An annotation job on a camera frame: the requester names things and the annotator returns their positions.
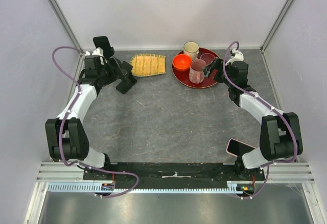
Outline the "black folding phone stand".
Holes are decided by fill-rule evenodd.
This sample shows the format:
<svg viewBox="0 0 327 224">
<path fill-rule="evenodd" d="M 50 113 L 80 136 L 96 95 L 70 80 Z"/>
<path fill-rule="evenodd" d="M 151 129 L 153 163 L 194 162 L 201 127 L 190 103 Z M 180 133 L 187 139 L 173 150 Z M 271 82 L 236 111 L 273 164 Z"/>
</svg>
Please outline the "black folding phone stand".
<svg viewBox="0 0 327 224">
<path fill-rule="evenodd" d="M 133 66 L 126 61 L 123 61 L 121 64 L 121 82 L 116 86 L 116 90 L 122 94 L 126 94 L 137 83 L 136 78 L 132 74 L 132 68 Z"/>
</svg>

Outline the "black smartphone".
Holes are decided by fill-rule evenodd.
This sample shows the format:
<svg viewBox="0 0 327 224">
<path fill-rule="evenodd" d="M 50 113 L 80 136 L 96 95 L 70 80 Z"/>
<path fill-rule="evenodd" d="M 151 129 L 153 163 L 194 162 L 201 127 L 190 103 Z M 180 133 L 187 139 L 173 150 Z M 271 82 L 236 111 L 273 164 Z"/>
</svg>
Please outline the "black smartphone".
<svg viewBox="0 0 327 224">
<path fill-rule="evenodd" d="M 110 45 L 107 36 L 97 36 L 92 40 L 96 48 L 102 49 L 103 55 L 106 59 L 109 59 L 114 55 L 114 48 Z"/>
</svg>

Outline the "pink-cased smartphone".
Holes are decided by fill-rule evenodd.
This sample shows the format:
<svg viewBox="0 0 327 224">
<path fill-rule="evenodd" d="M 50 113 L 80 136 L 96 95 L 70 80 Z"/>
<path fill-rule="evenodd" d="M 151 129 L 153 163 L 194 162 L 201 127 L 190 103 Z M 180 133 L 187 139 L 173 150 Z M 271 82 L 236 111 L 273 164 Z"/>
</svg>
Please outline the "pink-cased smartphone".
<svg viewBox="0 0 327 224">
<path fill-rule="evenodd" d="M 232 156 L 238 157 L 244 155 L 245 153 L 251 152 L 254 149 L 254 146 L 243 143 L 236 139 L 230 139 L 227 144 L 226 152 Z"/>
</svg>

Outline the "black round-base phone stand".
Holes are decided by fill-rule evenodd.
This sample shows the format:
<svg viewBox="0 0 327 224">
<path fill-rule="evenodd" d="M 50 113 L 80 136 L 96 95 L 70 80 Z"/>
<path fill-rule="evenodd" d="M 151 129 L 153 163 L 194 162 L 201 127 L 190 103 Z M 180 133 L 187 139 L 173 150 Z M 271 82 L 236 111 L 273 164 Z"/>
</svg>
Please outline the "black round-base phone stand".
<svg viewBox="0 0 327 224">
<path fill-rule="evenodd" d="M 117 76 L 121 74 L 121 63 L 114 56 L 114 48 L 113 47 L 104 47 L 103 55 L 105 59 L 111 66 L 111 69 L 115 72 Z"/>
</svg>

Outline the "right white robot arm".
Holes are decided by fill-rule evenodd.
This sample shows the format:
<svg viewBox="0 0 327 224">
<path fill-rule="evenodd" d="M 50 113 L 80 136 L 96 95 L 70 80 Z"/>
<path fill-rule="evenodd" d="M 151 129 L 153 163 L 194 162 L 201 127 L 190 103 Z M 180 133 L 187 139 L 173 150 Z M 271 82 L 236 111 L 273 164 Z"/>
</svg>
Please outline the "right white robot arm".
<svg viewBox="0 0 327 224">
<path fill-rule="evenodd" d="M 260 124 L 259 146 L 241 153 L 241 163 L 234 167 L 234 174 L 240 180 L 252 175 L 252 169 L 272 163 L 294 162 L 303 153 L 299 118 L 294 112 L 279 110 L 262 99 L 248 84 L 248 64 L 233 61 L 225 64 L 222 59 L 204 67 L 205 77 L 213 71 L 214 80 L 228 86 L 229 98 L 249 112 Z"/>
</svg>

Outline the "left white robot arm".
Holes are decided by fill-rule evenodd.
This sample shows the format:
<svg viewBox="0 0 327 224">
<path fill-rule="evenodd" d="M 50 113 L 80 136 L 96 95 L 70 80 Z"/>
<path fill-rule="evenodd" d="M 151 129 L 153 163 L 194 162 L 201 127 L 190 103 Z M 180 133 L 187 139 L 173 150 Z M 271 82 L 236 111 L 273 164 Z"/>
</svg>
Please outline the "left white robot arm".
<svg viewBox="0 0 327 224">
<path fill-rule="evenodd" d="M 116 81 L 118 76 L 102 54 L 86 53 L 84 62 L 85 68 L 78 79 L 63 72 L 75 83 L 75 92 L 64 110 L 56 118 L 46 121 L 46 139 L 53 160 L 62 161 L 66 166 L 92 169 L 97 177 L 106 180 L 112 174 L 110 159 L 105 153 L 91 148 L 83 121 L 100 90 Z"/>
</svg>

